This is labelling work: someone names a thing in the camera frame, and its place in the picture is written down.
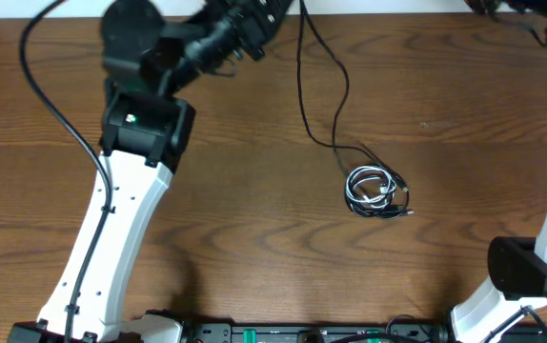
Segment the black cable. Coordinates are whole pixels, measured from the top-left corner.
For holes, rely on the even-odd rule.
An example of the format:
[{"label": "black cable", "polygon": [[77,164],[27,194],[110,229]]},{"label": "black cable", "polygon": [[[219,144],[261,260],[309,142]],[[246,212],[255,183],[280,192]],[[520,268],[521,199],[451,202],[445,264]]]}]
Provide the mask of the black cable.
[{"label": "black cable", "polygon": [[[388,325],[386,325],[386,333],[390,333],[390,329],[392,328],[392,326],[394,325],[395,321],[397,321],[398,319],[400,318],[409,318],[409,319],[412,319],[414,321],[417,321],[417,319],[415,319],[414,316],[410,315],[410,314],[399,314],[397,315],[396,317],[392,318],[390,320],[390,322],[388,323]],[[425,342],[427,341],[430,341],[431,340],[431,333],[429,333],[428,331],[426,331],[426,329],[424,329],[423,326],[421,326],[421,324],[417,324],[417,326],[419,327],[420,330],[422,330],[422,332],[424,334],[426,334],[426,336],[429,338],[428,340],[426,340]]]},{"label": "black cable", "polygon": [[[341,114],[348,97],[350,95],[350,76],[346,67],[339,61],[331,48],[326,44],[317,28],[315,27],[312,17],[308,13],[307,7],[305,6],[305,1],[300,0],[300,18],[299,18],[299,36],[297,44],[297,53],[296,53],[296,63],[297,63],[297,89],[298,89],[298,98],[299,98],[299,108],[301,111],[301,118],[303,119],[303,124],[305,125],[305,130],[308,136],[319,146],[333,149],[334,157],[337,161],[337,165],[341,172],[346,177],[346,185],[344,188],[344,197],[348,209],[354,214],[361,217],[378,217],[381,219],[394,219],[399,216],[407,215],[411,213],[409,210],[409,188],[407,187],[406,182],[402,177],[393,171],[391,168],[386,166],[374,153],[363,147],[363,149],[354,146],[343,146],[337,145],[336,143],[336,131],[339,115]],[[305,112],[305,106],[303,104],[303,87],[301,82],[301,70],[302,70],[302,60],[301,54],[303,50],[303,35],[305,31],[305,22],[307,21],[310,30],[314,34],[318,44],[324,48],[327,54],[331,59],[336,63],[339,69],[343,72],[345,79],[345,91],[343,98],[339,107],[337,108],[334,114],[333,120],[333,129],[331,131],[331,144],[322,142],[315,138],[312,130],[310,129],[310,124]],[[362,170],[358,169],[353,172],[349,172],[343,165],[341,156],[339,155],[338,150],[350,150],[350,151],[359,151],[362,152],[367,158],[373,162],[362,167]],[[367,181],[379,181],[381,183],[380,189],[384,189],[387,193],[382,193],[381,195],[372,196],[361,186],[363,182]],[[392,201],[394,200],[396,185],[405,192],[405,202],[403,205],[393,205]]]},{"label": "black cable", "polygon": [[93,239],[91,240],[90,246],[87,250],[87,253],[85,254],[85,259],[83,260],[81,269],[79,270],[79,273],[76,277],[76,282],[74,283],[74,288],[72,289],[71,301],[66,308],[68,315],[66,319],[64,342],[68,343],[68,342],[71,342],[71,337],[72,337],[72,321],[74,319],[74,315],[78,311],[76,302],[79,297],[79,293],[81,291],[81,285],[83,284],[85,273],[87,271],[88,266],[90,265],[91,257],[93,256],[93,252],[95,251],[95,247],[97,245],[98,239],[100,238],[100,234],[102,233],[102,230],[104,229],[104,224],[106,223],[106,219],[109,215],[109,210],[111,208],[112,184],[111,184],[111,180],[109,179],[109,176],[106,173],[106,170],[104,169],[104,166],[102,166],[102,163],[100,163],[100,160],[98,159],[98,155],[95,153],[95,151],[93,151],[90,144],[85,140],[85,138],[83,138],[83,136],[81,136],[81,134],[66,119],[66,117],[64,117],[64,115],[52,104],[52,102],[47,97],[47,95],[45,95],[43,91],[40,89],[40,87],[38,86],[34,78],[32,77],[32,74],[30,72],[30,68],[28,66],[28,62],[26,59],[26,46],[28,44],[28,37],[30,36],[30,32],[43,19],[43,17],[45,17],[45,15],[47,15],[50,11],[52,11],[53,9],[61,5],[64,1],[66,0],[54,1],[49,6],[47,6],[44,10],[42,10],[40,13],[36,14],[36,16],[32,20],[30,20],[30,22],[28,23],[28,25],[22,32],[21,39],[19,42],[19,62],[22,66],[22,70],[24,74],[26,75],[26,79],[28,80],[28,83],[30,84],[30,87],[32,88],[32,90],[40,98],[43,104],[45,104],[45,107],[62,124],[64,129],[66,129],[77,140],[77,142],[79,142],[81,147],[83,147],[83,149],[87,152],[91,161],[93,162],[95,167],[98,169],[98,172],[100,173],[100,176],[102,177],[102,181],[104,182],[104,189],[106,191],[106,200],[104,202],[104,207],[102,208],[102,215],[100,216],[100,220],[95,229],[95,233],[93,234]]},{"label": "black cable", "polygon": [[524,306],[519,309],[516,313],[511,315],[507,320],[505,320],[502,324],[500,324],[499,327],[497,327],[495,330],[490,332],[490,334],[485,337],[485,340],[483,342],[489,343],[494,339],[498,334],[504,333],[507,330],[511,329],[520,318],[527,317],[528,315],[531,315],[540,329],[542,330],[542,334],[547,338],[547,325],[544,323],[544,321],[538,316],[536,311],[532,308],[532,306]]},{"label": "black cable", "polygon": [[387,339],[394,343],[422,343],[416,339],[412,339],[409,337],[404,337],[397,334],[389,334],[389,333],[364,333],[364,334],[355,334],[348,337],[340,338],[337,340],[334,340],[330,343],[354,343],[362,340],[367,339]]},{"label": "black cable", "polygon": [[[516,10],[520,14],[524,14],[525,11],[528,9],[526,7],[520,6],[519,4],[515,4],[513,1],[510,1],[510,0],[505,0],[504,2],[506,2],[509,5],[509,7],[511,7],[513,10]],[[502,0],[495,0],[495,1],[480,0],[479,8],[478,9],[475,9],[473,7],[472,8],[473,10],[476,10],[478,14],[487,14],[487,16],[490,17],[490,19],[492,19],[492,21],[496,23],[527,31],[528,33],[532,35],[532,37],[537,41],[537,43],[542,48],[547,48],[546,38],[545,40],[541,39],[540,36],[538,35],[538,32],[536,31],[536,29],[534,29],[532,25],[523,23],[523,22],[512,22],[512,21],[501,19],[500,17],[498,17],[497,9],[499,8],[501,3],[502,3]]]}]

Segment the wood grain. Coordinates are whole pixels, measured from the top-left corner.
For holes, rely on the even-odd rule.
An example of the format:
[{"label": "wood grain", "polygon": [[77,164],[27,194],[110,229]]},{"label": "wood grain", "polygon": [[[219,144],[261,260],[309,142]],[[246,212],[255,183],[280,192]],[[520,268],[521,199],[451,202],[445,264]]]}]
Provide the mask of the wood grain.
[{"label": "wood grain", "polygon": [[[466,14],[315,22],[352,77],[340,139],[368,145],[408,180],[415,215],[348,213],[331,152],[302,127],[289,18],[267,59],[181,92],[198,111],[192,141],[145,237],[126,318],[170,307],[238,322],[440,318],[486,276],[493,237],[538,233],[547,50]],[[19,70],[25,24],[0,21],[0,341],[47,301],[94,178]],[[29,51],[42,88],[93,144],[104,104],[97,29],[94,19],[46,20]],[[327,139],[342,76],[308,44],[306,106]]]}]

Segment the black mount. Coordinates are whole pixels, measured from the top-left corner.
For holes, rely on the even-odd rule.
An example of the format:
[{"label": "black mount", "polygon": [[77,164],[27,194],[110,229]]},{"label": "black mount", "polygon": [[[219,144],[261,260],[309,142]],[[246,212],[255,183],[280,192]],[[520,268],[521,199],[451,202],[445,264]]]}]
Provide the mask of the black mount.
[{"label": "black mount", "polygon": [[534,252],[535,238],[497,237],[488,251],[488,270],[507,300],[547,298],[547,264]]},{"label": "black mount", "polygon": [[185,100],[138,97],[121,92],[107,80],[107,108],[102,118],[100,145],[105,155],[124,151],[145,157],[145,164],[161,162],[175,172],[189,144],[195,109]]},{"label": "black mount", "polygon": [[[84,333],[82,339],[72,339],[72,343],[96,343],[98,339],[95,333]],[[47,331],[47,320],[37,322],[15,323],[10,330],[8,343],[61,343],[63,334]]]}]

